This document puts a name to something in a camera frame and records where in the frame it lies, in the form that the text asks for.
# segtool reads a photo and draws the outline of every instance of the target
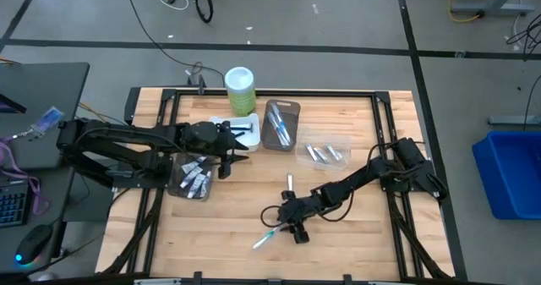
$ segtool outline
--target white lid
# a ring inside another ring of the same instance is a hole
[[[246,90],[254,83],[254,74],[245,67],[229,69],[226,74],[226,86],[231,90]]]

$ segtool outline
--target black desk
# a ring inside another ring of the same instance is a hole
[[[40,96],[34,96],[34,100],[42,102],[44,107],[57,107],[65,113],[65,119],[74,118],[81,92],[85,86],[85,79],[89,70],[88,63],[3,65],[0,68],[0,92],[2,92],[3,83],[8,82],[38,85],[40,89],[43,89],[44,84],[46,84],[45,87],[50,92],[60,92],[62,95],[49,96],[49,94],[44,93]],[[8,123],[4,122],[2,126],[5,128]],[[48,135],[39,140],[39,145],[36,143],[35,150],[30,148],[29,151],[36,151],[36,155],[39,156],[39,151],[44,151],[43,142],[46,142],[45,146],[48,151],[57,151],[56,138],[51,138]],[[74,172],[69,167],[25,171],[41,180],[41,192],[51,201],[51,206],[41,216],[35,216],[30,211],[27,223],[24,226],[0,228],[0,250],[2,251],[0,252],[0,272],[30,271],[44,266],[51,261],[52,256],[55,255],[60,243],[62,243],[63,213],[66,209]],[[26,266],[17,264],[14,256],[20,240],[35,226],[55,220],[57,221],[53,225],[52,238],[38,258]]]

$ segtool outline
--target purple lanyard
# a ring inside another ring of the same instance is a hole
[[[32,188],[32,191],[34,191],[34,195],[36,196],[34,198],[34,206],[32,208],[32,211],[36,215],[43,214],[50,206],[51,202],[44,196],[41,195],[40,191],[40,179],[34,176],[28,175],[28,173],[22,171],[19,167],[17,167],[17,164],[15,163],[14,154],[12,153],[11,149],[7,145],[7,143],[12,140],[13,138],[0,138],[0,167],[4,164],[4,159],[6,158],[4,155],[7,152],[7,158],[11,161],[11,166],[13,167],[15,173],[8,172],[0,168],[0,172],[2,172],[4,175],[9,176],[10,178],[17,178],[17,179],[27,179],[30,187]]]

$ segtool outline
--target black metal frame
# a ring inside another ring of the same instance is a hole
[[[136,102],[139,99],[139,92],[135,91],[133,92],[134,95],[130,96],[128,98],[128,101],[126,103],[126,107],[131,107],[131,111],[125,111],[125,120],[131,121],[134,116],[134,109],[136,107]],[[387,158],[387,153],[384,150],[383,144],[385,143],[385,135],[383,131],[383,124],[381,121],[381,115],[380,115],[380,104],[383,105],[383,108],[385,109],[385,117],[387,119],[387,126],[389,128],[389,134],[390,134],[390,141],[396,141],[396,127],[395,127],[395,121],[392,114],[391,109],[391,97],[389,96],[389,92],[387,91],[355,91],[355,90],[257,90],[256,91],[257,96],[316,96],[316,97],[354,97],[354,98],[366,98],[370,99],[372,104],[372,111],[374,114],[374,129],[377,136],[378,143],[380,144],[379,150],[380,154]],[[205,90],[203,94],[199,92],[197,88],[181,88],[181,89],[163,89],[161,93],[161,102],[160,102],[160,108],[159,112],[156,118],[156,124],[163,124],[163,120],[166,114],[166,107],[169,100],[172,100],[172,112],[171,117],[169,119],[170,124],[175,124],[177,115],[178,115],[178,107],[180,103],[181,96],[226,96],[227,92],[224,89],[208,89]],[[382,190],[386,193],[387,197],[387,205],[390,206],[392,202],[396,202],[395,193],[392,191],[385,191],[385,183],[381,184]],[[163,189],[158,189],[156,191],[156,201],[159,202],[159,206],[161,207],[161,202],[163,199]],[[143,220],[145,216],[145,208],[146,204],[148,202],[148,190],[144,189],[143,195],[141,196],[141,201],[139,203],[139,212],[137,216],[137,223],[135,225],[135,228],[137,229],[140,226],[140,221]],[[409,200],[408,193],[402,193],[402,207],[404,210],[404,217],[406,219],[406,222],[408,226],[412,229],[412,231],[415,233],[415,226],[413,222],[413,214],[411,209],[411,203]],[[154,248],[156,244],[156,236],[157,236],[157,228],[159,223],[159,212],[158,217],[153,222],[151,229],[150,229],[150,235],[149,235],[149,243],[147,244],[147,249],[145,252],[145,263],[144,263],[144,273],[150,274],[150,268],[152,264],[152,257],[154,253]],[[410,277],[407,274],[407,267],[406,267],[406,258],[404,255],[404,248],[402,245],[402,234],[398,226],[391,222],[391,228],[393,233],[393,241],[395,245],[395,251],[396,251],[396,263],[398,266],[398,273],[401,278],[401,280],[406,279]],[[415,268],[415,276],[416,277],[424,277],[423,273],[423,265],[422,262],[417,254],[417,252],[412,249],[412,255],[413,255],[413,264]],[[134,272],[135,267],[135,261],[137,258],[137,250],[132,254],[132,257],[130,258],[130,262],[128,263],[128,270],[127,272]],[[194,282],[200,281],[201,282],[201,272],[196,271],[194,274]],[[254,280],[249,279],[205,279],[206,281],[212,280],[213,282],[235,282],[235,283],[253,283]],[[351,281],[350,275],[345,275],[344,280],[341,281],[324,281],[325,284],[332,284],[332,283],[339,283],[343,284],[344,282],[347,283],[365,283],[365,282],[353,282]],[[322,283],[323,281],[293,281],[293,280],[281,280],[285,282],[292,282],[292,283],[304,283],[304,284],[318,284]]]

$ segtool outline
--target computer mouse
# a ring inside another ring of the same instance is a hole
[[[51,226],[40,225],[34,227],[20,242],[15,254],[15,260],[21,265],[31,263],[43,251],[51,236]]]

